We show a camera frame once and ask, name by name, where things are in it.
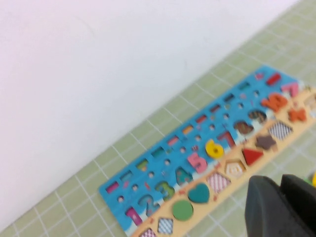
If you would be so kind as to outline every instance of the teal heart piece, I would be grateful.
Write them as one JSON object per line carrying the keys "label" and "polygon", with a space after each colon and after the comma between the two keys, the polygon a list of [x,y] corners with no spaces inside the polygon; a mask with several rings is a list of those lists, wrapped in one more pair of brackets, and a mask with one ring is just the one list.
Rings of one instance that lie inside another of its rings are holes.
{"label": "teal heart piece", "polygon": [[199,183],[188,193],[188,198],[194,203],[207,203],[209,200],[209,189],[205,183]]}

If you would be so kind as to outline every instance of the green circle piece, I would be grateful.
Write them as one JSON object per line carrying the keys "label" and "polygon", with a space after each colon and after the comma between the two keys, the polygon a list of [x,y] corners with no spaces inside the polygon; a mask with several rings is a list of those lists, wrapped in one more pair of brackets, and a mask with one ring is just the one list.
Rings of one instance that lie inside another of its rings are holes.
{"label": "green circle piece", "polygon": [[193,207],[187,200],[181,200],[174,203],[172,214],[178,221],[187,221],[193,215]]}

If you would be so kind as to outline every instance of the pink number 5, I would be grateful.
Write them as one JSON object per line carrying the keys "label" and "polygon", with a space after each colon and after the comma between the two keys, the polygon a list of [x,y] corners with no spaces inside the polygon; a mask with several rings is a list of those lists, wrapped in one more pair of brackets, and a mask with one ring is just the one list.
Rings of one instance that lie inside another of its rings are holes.
{"label": "pink number 5", "polygon": [[188,157],[188,162],[199,174],[207,169],[207,161],[204,158],[199,157],[197,153],[190,155]]}

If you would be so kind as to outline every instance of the blue puzzle board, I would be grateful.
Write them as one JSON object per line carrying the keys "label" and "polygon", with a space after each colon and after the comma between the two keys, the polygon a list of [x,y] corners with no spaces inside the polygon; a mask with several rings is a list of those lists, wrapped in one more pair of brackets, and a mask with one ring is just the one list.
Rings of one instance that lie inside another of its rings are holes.
{"label": "blue puzzle board", "polygon": [[[267,80],[275,73],[281,75],[281,80],[267,85]],[[262,66],[103,184],[99,193],[127,235],[165,200],[172,198],[172,189],[176,192],[213,169],[217,161],[206,154],[207,141],[212,139],[220,144],[225,153],[232,145],[227,139],[221,139],[222,134],[229,132],[235,144],[243,142],[261,129],[255,115],[261,113],[266,119],[273,116],[270,109],[261,106],[261,100],[273,92],[281,93],[281,86],[292,82],[298,81],[269,66]],[[247,123],[254,129],[243,134],[236,126],[238,122]],[[191,131],[185,134],[186,128]],[[203,174],[197,174],[187,160],[193,153],[207,160],[208,169]]]}

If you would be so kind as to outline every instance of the green cutting mat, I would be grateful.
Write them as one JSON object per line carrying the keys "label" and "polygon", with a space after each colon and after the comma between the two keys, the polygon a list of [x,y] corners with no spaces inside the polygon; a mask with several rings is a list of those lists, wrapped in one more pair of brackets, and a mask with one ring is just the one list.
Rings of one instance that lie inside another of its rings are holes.
{"label": "green cutting mat", "polygon": [[[304,0],[294,6],[25,213],[0,237],[124,237],[100,199],[98,187],[262,64],[310,84],[316,81],[315,0]],[[284,173],[309,175],[316,169],[315,131],[316,127],[260,174],[277,182]],[[204,218],[187,237],[246,236],[246,190],[247,184]]]}

